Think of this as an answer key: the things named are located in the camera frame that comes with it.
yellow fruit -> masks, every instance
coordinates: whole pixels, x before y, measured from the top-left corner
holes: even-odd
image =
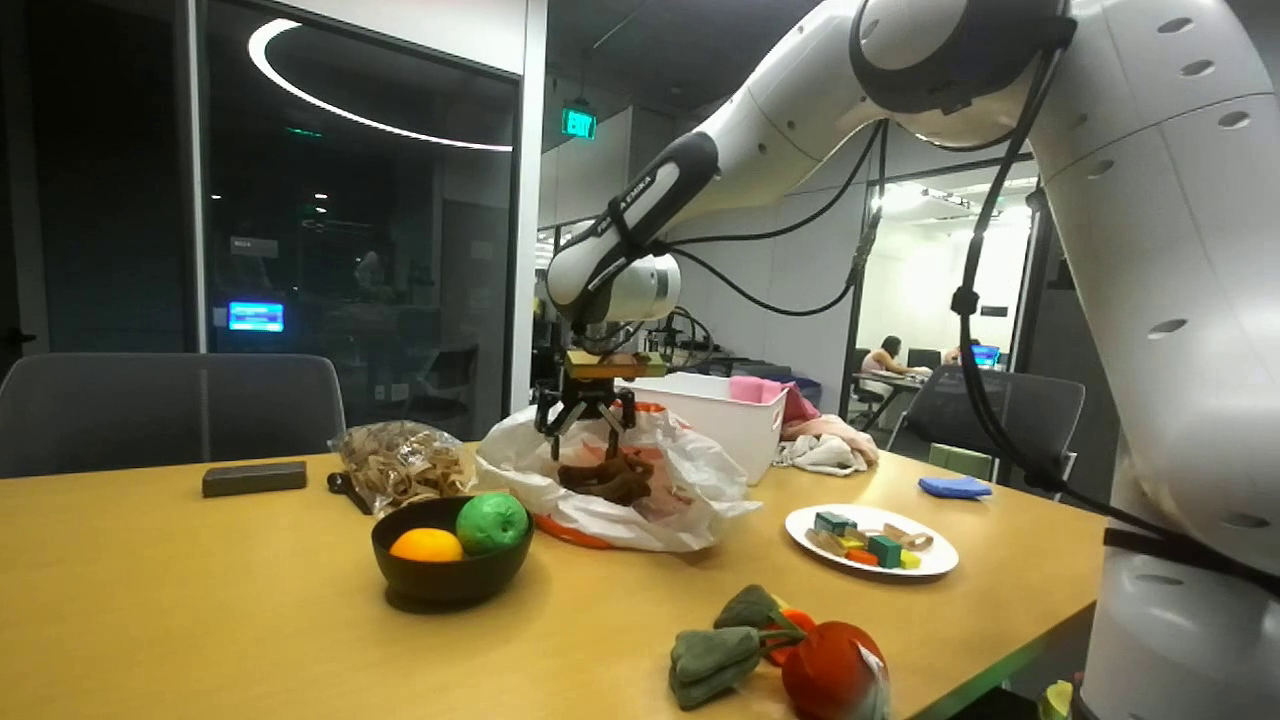
[[[408,530],[395,538],[390,558],[408,564],[456,564],[463,546],[447,530]]]

black bowl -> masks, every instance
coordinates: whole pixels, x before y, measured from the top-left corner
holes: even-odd
[[[502,553],[483,553],[483,558],[463,558],[456,564],[413,564],[390,558],[390,546],[408,530],[447,530],[456,513],[473,496],[441,496],[441,500],[420,500],[404,504],[373,524],[373,558],[377,567],[389,580],[389,605],[408,609],[408,611],[456,611],[492,601],[513,586],[529,558],[530,530],[517,549]]]

ceiling light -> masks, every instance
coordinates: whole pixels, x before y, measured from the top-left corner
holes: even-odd
[[[469,149],[469,152],[513,152],[513,143],[477,143],[477,139],[451,139],[451,137],[429,137],[429,131],[413,131],[413,127],[399,127],[399,124],[384,124],[384,119],[373,119],[373,117],[359,117],[359,111],[348,111],[339,104],[328,104],[296,85],[286,85],[270,59],[268,59],[268,43],[282,32],[300,28],[296,20],[268,20],[264,28],[257,28],[249,36],[249,59],[257,64],[257,73],[264,73],[276,89],[282,89],[286,97],[328,111],[328,117],[339,117],[339,119],[352,119],[352,124],[365,124],[365,127],[377,127],[377,131],[389,131],[389,137],[404,137],[404,139],[415,139],[415,143],[441,143],[441,149]]]

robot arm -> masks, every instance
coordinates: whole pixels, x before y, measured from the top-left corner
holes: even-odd
[[[665,316],[680,275],[648,254],[680,213],[787,192],[870,119],[999,139],[1063,20],[1030,155],[1129,442],[1111,496],[1280,577],[1280,104],[1225,0],[827,0],[565,245],[549,301],[585,338]],[[1270,717],[1280,601],[1111,549],[1085,700]]]

plate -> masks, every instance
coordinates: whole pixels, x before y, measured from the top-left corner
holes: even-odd
[[[834,516],[846,516],[854,519],[854,530],[884,530],[884,524],[895,524],[903,531],[927,531],[932,546],[921,553],[921,564],[917,567],[880,567],[880,564],[854,564],[846,558],[834,558],[834,553],[823,553],[807,542],[807,530],[813,530],[813,516],[814,513],[834,513]],[[940,531],[909,519],[909,516],[895,516],[886,508],[868,508],[868,504],[813,504],[813,508],[796,508],[787,519],[782,519],[787,538],[807,549],[813,558],[827,561],[827,564],[840,564],[840,567],[854,567],[854,571],[870,571],[870,577],[947,577],[954,564],[959,564],[959,553],[953,542],[942,542]]]

